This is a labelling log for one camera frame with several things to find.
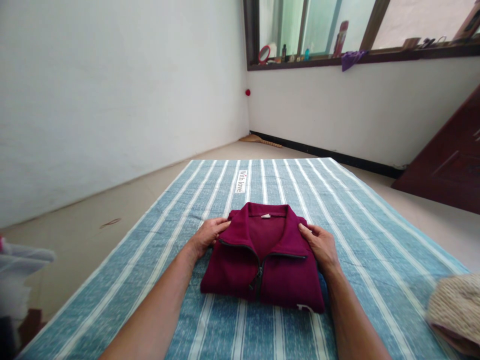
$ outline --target mattress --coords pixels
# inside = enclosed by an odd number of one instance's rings
[[[439,279],[468,270],[331,158],[191,161],[19,358],[97,359],[202,222],[249,201],[289,204],[334,234],[394,359],[462,358],[424,316]],[[329,311],[200,293],[210,255],[194,269],[168,359],[337,358]]]

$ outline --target glass pane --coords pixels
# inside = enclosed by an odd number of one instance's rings
[[[259,0],[260,49],[275,43],[270,57],[281,56],[285,44],[287,55],[296,54],[303,8],[304,0]]]
[[[284,44],[286,54],[296,54],[299,48],[300,24],[302,22],[302,11],[304,0],[283,0],[283,11],[281,19],[281,37],[279,51],[282,53]]]
[[[310,0],[308,2],[305,33],[301,53],[328,54],[334,38],[342,0]]]
[[[346,32],[342,53],[358,51],[360,49],[360,44],[364,38],[374,4],[375,0],[342,0],[335,30],[333,31],[333,39],[329,50],[330,54],[334,52],[335,41],[340,31],[340,24],[344,21],[348,21],[348,30]]]
[[[390,0],[373,49],[401,47],[408,38],[452,40],[474,0]]]
[[[279,47],[280,38],[280,15],[281,0],[260,0],[259,1],[259,20],[260,20],[260,49],[270,43],[275,43],[276,54],[270,54],[270,57],[280,56]]]

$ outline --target window frame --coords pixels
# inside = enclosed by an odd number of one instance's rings
[[[312,0],[303,0],[303,10],[298,39],[297,56],[300,55],[300,52],[302,50],[308,1]],[[340,4],[341,6],[341,3],[342,0],[338,0],[337,5]],[[360,59],[360,61],[358,62],[359,64],[480,56],[480,40],[475,42],[472,41],[470,43],[462,45],[447,45],[442,47],[430,47],[409,51],[402,51],[401,47],[372,50],[389,4],[390,0],[375,1],[360,45],[361,50],[368,50],[369,53]],[[340,57],[330,57],[329,54],[326,52],[313,53],[310,55],[310,60],[308,61],[282,62],[271,63],[268,65],[260,65],[258,60],[260,52],[260,0],[243,0],[243,17],[245,23],[247,71],[314,68],[342,65],[342,59]],[[335,19],[335,21],[333,21],[333,23],[335,24],[332,23],[331,25],[331,29],[333,29],[333,31],[335,31],[337,21],[338,19]],[[330,30],[329,37],[330,36],[335,36],[335,34],[332,34],[332,30]]]

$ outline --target door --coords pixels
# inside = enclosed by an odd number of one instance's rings
[[[391,187],[480,214],[480,86]]]

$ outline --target purple cloth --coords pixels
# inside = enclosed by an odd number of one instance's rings
[[[317,262],[299,231],[303,217],[288,205],[247,202],[230,212],[213,246],[202,293],[230,295],[283,308],[325,311]]]
[[[341,57],[341,71],[345,72],[350,69],[353,65],[359,62],[369,52],[366,50],[362,51],[347,51]]]

